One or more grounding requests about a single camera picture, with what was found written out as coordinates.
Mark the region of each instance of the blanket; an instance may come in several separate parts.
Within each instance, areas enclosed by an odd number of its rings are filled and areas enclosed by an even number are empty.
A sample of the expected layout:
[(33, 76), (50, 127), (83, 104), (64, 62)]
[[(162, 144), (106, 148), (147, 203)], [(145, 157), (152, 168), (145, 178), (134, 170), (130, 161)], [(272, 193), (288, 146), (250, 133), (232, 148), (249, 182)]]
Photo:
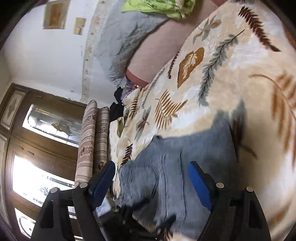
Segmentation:
[(127, 0), (122, 11), (141, 11), (163, 13), (175, 19), (189, 16), (195, 6), (195, 0)]
[[(240, 188), (253, 187), (272, 239), (283, 240), (296, 217), (295, 63), (296, 52), (269, 8), (261, 1), (226, 2), (147, 87), (123, 100), (127, 121), (118, 166), (135, 160), (154, 135), (200, 132), (221, 115), (235, 138)], [(119, 182), (117, 175), (116, 196)]]

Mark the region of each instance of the glass panel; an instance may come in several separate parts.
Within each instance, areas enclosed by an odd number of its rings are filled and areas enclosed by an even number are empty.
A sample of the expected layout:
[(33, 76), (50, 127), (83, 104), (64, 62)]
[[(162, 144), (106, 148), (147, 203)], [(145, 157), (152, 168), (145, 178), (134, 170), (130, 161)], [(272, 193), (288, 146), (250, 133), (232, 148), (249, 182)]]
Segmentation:
[(24, 158), (14, 156), (12, 189), (17, 194), (42, 207), (53, 187), (58, 187), (60, 190), (73, 189), (74, 182), (46, 172)]
[(52, 140), (79, 147), (82, 120), (31, 105), (23, 127)]
[[(19, 224), (22, 234), (31, 237), (36, 221), (23, 214), (20, 210), (15, 208), (15, 214), (17, 217), (17, 222)], [(74, 236), (76, 241), (83, 241), (83, 237)]]

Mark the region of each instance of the fabric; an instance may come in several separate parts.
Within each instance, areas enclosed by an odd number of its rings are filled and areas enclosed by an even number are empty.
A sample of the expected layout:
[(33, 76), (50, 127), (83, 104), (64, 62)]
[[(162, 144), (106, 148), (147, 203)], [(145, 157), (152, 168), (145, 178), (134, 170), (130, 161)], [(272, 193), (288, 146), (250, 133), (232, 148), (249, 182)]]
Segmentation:
[(85, 108), (80, 144), (78, 148), (77, 168), (75, 173), (75, 187), (82, 182), (88, 182), (92, 177), (94, 160), (94, 137), (97, 117), (96, 101), (92, 100)]
[(108, 161), (109, 112), (108, 107), (97, 110), (93, 174), (100, 172)]
[(141, 11), (163, 13), (175, 19), (189, 16), (195, 5), (195, 0), (127, 0), (122, 11)]
[(179, 52), (192, 31), (216, 9), (211, 0), (198, 1), (190, 16), (181, 20), (169, 19), (149, 34), (130, 60), (127, 78), (141, 87), (146, 86), (145, 82), (151, 83), (161, 68)]
[(117, 120), (119, 117), (123, 116), (123, 105), (121, 102), (121, 95), (122, 95), (122, 88), (118, 88), (114, 92), (114, 97), (117, 100), (117, 104), (115, 102), (112, 103), (110, 106), (110, 117), (109, 120), (110, 122)]
[(296, 217), (295, 64), (296, 51), (268, 7), (224, 3), (147, 87), (123, 100), (129, 112), (118, 166), (135, 160), (154, 135), (201, 132), (218, 113), (231, 123), (240, 189), (254, 188), (272, 239), (283, 240)]
[(161, 225), (172, 215), (176, 221), (171, 231), (198, 239), (210, 212), (204, 208), (188, 175), (188, 165), (195, 160), (205, 173), (227, 188), (238, 188), (238, 163), (228, 120), (211, 129), (184, 137), (162, 139), (151, 143), (119, 169), (120, 206), (149, 199), (133, 214), (137, 219)]
[(121, 12), (124, 0), (118, 0), (107, 19), (101, 38), (94, 49), (105, 75), (117, 87), (126, 82), (128, 61), (146, 35), (167, 20), (160, 14)]

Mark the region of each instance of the metal bolt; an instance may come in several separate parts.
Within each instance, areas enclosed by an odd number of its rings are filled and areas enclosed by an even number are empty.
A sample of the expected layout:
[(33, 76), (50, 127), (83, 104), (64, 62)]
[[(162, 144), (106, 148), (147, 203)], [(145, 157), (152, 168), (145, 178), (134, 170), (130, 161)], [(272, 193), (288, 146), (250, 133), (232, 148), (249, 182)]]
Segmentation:
[(55, 193), (55, 192), (57, 192), (57, 188), (52, 188), (52, 189), (50, 189), (50, 192), (51, 192), (51, 193)]
[(248, 192), (253, 192), (254, 189), (253, 189), (252, 187), (247, 187), (247, 191), (248, 191)]
[(79, 187), (86, 188), (87, 185), (88, 185), (87, 182), (82, 182), (82, 183), (80, 183)]
[(216, 183), (216, 187), (217, 188), (223, 188), (224, 187), (224, 184), (223, 183)]

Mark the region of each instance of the leaf pattern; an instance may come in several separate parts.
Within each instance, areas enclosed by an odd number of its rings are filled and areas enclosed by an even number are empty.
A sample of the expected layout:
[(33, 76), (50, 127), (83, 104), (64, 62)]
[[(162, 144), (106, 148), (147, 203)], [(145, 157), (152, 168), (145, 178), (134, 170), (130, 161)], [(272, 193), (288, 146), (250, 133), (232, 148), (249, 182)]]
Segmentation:
[(246, 119), (246, 108), (244, 105), (244, 101), (241, 100), (238, 107), (232, 112), (232, 123), (230, 125), (230, 133), (233, 140), (233, 145), (235, 149), (235, 153), (237, 156), (237, 161), (239, 162), (239, 148), (244, 151), (250, 153), (254, 158), (257, 159), (256, 153), (248, 146), (242, 143), (244, 134), (245, 134), (245, 119)]
[(159, 79), (159, 77), (163, 74), (163, 72), (164, 72), (164, 68), (157, 74), (157, 76), (154, 78), (154, 80), (150, 83), (150, 85), (149, 85), (149, 90), (148, 90), (148, 93), (147, 93), (147, 95), (146, 95), (146, 97), (145, 97), (145, 99), (144, 99), (144, 101), (142, 102), (142, 108), (144, 109), (144, 105), (145, 105), (145, 103), (146, 103), (146, 100), (147, 100), (147, 97), (148, 97), (148, 95), (150, 94), (150, 91), (151, 90), (153, 90), (153, 88), (154, 88), (154, 86), (155, 86), (155, 84), (156, 84), (156, 81)]
[(243, 6), (239, 12), (239, 16), (246, 19), (253, 33), (258, 37), (259, 41), (267, 48), (274, 52), (280, 52), (280, 50), (270, 43), (270, 39), (266, 36), (262, 22), (259, 20), (258, 15), (252, 12), (248, 7)]
[(177, 118), (176, 112), (180, 110), (187, 102), (185, 100), (182, 103), (174, 103), (171, 98), (168, 90), (164, 91), (158, 100), (158, 104), (155, 110), (155, 123), (158, 127), (166, 129), (168, 125), (172, 122), (172, 118)]
[(276, 215), (274, 215), (270, 220), (268, 220), (267, 224), (269, 230), (274, 228), (278, 223), (280, 223), (284, 219), (284, 217), (289, 211), (290, 206), (291, 200), (283, 208), (281, 208)]
[(129, 117), (133, 118), (137, 112), (137, 107), (138, 107), (138, 97), (135, 96), (133, 99), (133, 103), (131, 105), (131, 111)]
[(175, 57), (173, 58), (172, 62), (170, 63), (170, 68), (169, 68), (169, 70), (168, 70), (168, 78), (169, 78), (169, 79), (172, 78), (172, 76), (171, 76), (172, 68), (173, 68), (173, 66), (174, 66), (174, 63), (175, 63), (175, 61), (176, 61), (176, 59), (177, 59), (177, 57), (178, 57), (180, 51), (181, 51), (181, 49), (179, 49), (179, 51), (176, 53)]
[(194, 68), (202, 62), (204, 52), (204, 48), (199, 48), (196, 52), (191, 51), (181, 61), (179, 65), (177, 88), (179, 88), (189, 78), (189, 75)]
[(200, 36), (202, 36), (202, 41), (204, 41), (207, 38), (207, 36), (209, 35), (211, 29), (217, 28), (221, 24), (221, 19), (214, 20), (215, 17), (216, 17), (216, 15), (214, 17), (212, 17), (211, 21), (209, 21), (209, 19), (207, 19), (204, 27), (201, 29), (201, 32), (193, 37), (192, 44), (194, 44), (196, 39)]
[(123, 166), (124, 164), (126, 164), (131, 159), (132, 151), (133, 151), (133, 144), (130, 144), (126, 148), (126, 154), (125, 154), (124, 158), (122, 159), (122, 163), (121, 163), (120, 166)]
[(228, 39), (220, 42), (213, 54), (214, 58), (212, 58), (208, 64), (204, 65), (204, 69), (202, 71), (204, 76), (202, 78), (200, 90), (198, 92), (198, 102), (200, 105), (209, 105), (209, 103), (206, 101), (206, 97), (214, 80), (214, 70), (217, 70), (218, 66), (222, 66), (222, 62), (227, 59), (226, 50), (229, 48), (229, 46), (238, 44), (237, 36), (239, 36), (243, 31), (235, 36), (230, 34)]
[(270, 80), (273, 86), (271, 117), (278, 122), (279, 137), (284, 141), (284, 151), (287, 152), (290, 148), (290, 142), (293, 139), (293, 157), (292, 166), (295, 167), (296, 161), (296, 130), (292, 135), (292, 121), (296, 123), (294, 111), (296, 109), (296, 81), (292, 75), (286, 72), (279, 75), (275, 80), (263, 75), (252, 74), (251, 78), (263, 77)]
[(148, 108), (148, 110), (144, 110), (142, 120), (140, 120), (137, 123), (137, 126), (136, 126), (136, 136), (135, 136), (135, 140), (136, 141), (138, 141), (140, 139), (140, 137), (142, 135), (142, 132), (144, 130), (145, 124), (148, 124), (149, 125), (149, 123), (147, 122), (147, 119), (148, 119), (148, 116), (150, 114), (150, 111), (151, 111), (151, 106)]
[(240, 149), (248, 152), (255, 159), (257, 159), (256, 153), (250, 147), (242, 143), (246, 132), (246, 116), (247, 110), (245, 108), (244, 100), (241, 99), (237, 108), (233, 110), (231, 119), (229, 119), (228, 111), (223, 110), (218, 110), (213, 119), (213, 127), (220, 125), (221, 122), (225, 120), (229, 122), (229, 130), (231, 133), (237, 162), (239, 162)]

